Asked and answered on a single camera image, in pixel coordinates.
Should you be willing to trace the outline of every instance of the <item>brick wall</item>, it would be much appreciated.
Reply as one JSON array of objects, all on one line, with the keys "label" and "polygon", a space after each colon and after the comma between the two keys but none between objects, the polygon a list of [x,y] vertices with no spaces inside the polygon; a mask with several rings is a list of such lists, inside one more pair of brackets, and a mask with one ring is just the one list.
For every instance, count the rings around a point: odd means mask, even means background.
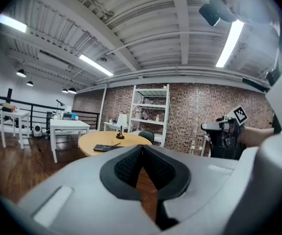
[{"label": "brick wall", "polygon": [[[72,109],[75,111],[86,111],[100,113],[101,103],[103,98],[104,89],[92,92],[85,92],[76,94],[74,96]],[[80,116],[95,117],[96,115],[79,113]],[[90,129],[95,129],[95,122],[89,121],[92,118],[79,117],[79,120],[85,121],[90,125]]]},{"label": "brick wall", "polygon": [[[138,85],[137,88],[162,88],[163,84]],[[86,102],[93,92],[86,93]],[[107,89],[102,113],[101,130],[103,122],[109,119],[117,119],[119,113],[127,114],[129,118],[130,105],[133,93],[133,86],[116,87]],[[135,96],[135,102],[140,100],[140,96]],[[162,98],[146,98],[143,103],[165,104]],[[249,90],[234,88],[229,86],[210,85],[210,84],[170,84],[170,104],[175,117],[180,136],[189,147],[195,140],[194,154],[199,155],[199,147],[203,145],[205,132],[201,130],[202,123],[215,121],[216,118],[227,114],[231,109],[241,104],[247,113],[249,120],[246,125],[256,128],[270,128],[269,122],[272,121],[272,109],[265,99],[265,95]],[[78,110],[87,111],[87,103],[77,103]],[[159,114],[160,121],[164,120],[164,114],[158,110],[144,109],[144,116],[149,119],[155,119]],[[139,129],[162,133],[163,127],[148,123],[140,123]],[[189,152],[189,149],[182,143],[177,133],[171,108],[169,108],[167,134],[165,147],[180,152]]]}]

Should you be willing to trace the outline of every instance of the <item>ceiling duct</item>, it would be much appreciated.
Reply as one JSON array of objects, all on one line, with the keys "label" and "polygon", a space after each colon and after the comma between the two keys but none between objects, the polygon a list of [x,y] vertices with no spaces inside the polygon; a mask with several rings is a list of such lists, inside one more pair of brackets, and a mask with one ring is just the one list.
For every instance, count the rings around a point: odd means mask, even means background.
[{"label": "ceiling duct", "polygon": [[61,68],[62,70],[67,70],[68,69],[68,66],[69,66],[69,62],[59,58],[59,57],[56,57],[46,51],[43,51],[43,50],[40,50],[39,53],[38,53],[38,58],[39,60],[47,63],[47,64],[50,64],[50,65],[53,65],[55,67],[58,67],[58,68]]}]

